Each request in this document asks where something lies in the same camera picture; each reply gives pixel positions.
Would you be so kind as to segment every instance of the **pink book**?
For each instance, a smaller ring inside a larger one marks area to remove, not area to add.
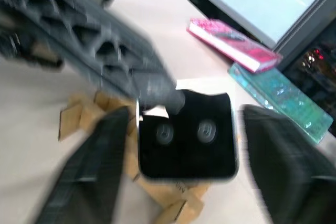
[[[187,31],[251,72],[270,69],[282,59],[280,54],[272,52],[220,20],[193,18]]]

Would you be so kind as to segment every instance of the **black plastic part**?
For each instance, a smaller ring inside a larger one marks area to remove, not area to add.
[[[66,162],[35,224],[110,224],[122,174],[127,107],[106,115]]]
[[[0,10],[104,91],[171,113],[184,105],[152,45],[94,1],[0,0]]]
[[[336,169],[302,129],[252,105],[244,122],[251,171],[273,223],[336,223]]]
[[[223,179],[238,170],[228,94],[183,91],[185,106],[168,118],[144,115],[139,165],[152,179]]]

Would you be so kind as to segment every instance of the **pink notebook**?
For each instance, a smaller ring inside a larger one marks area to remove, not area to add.
[[[193,18],[187,31],[251,72],[270,69],[282,59],[280,54],[272,52],[220,20]]]

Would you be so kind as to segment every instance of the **cardboard piece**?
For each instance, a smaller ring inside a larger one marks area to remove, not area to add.
[[[189,224],[198,217],[204,205],[201,197],[209,188],[209,183],[188,188],[182,182],[151,183],[141,176],[138,163],[138,129],[136,127],[136,106],[134,103],[111,98],[98,91],[94,97],[94,102],[84,94],[75,93],[69,98],[68,104],[68,107],[60,113],[60,141],[77,129],[83,129],[90,133],[96,122],[106,112],[113,111],[121,106],[129,106],[131,118],[126,136],[124,172],[164,208],[155,224],[173,222]]]

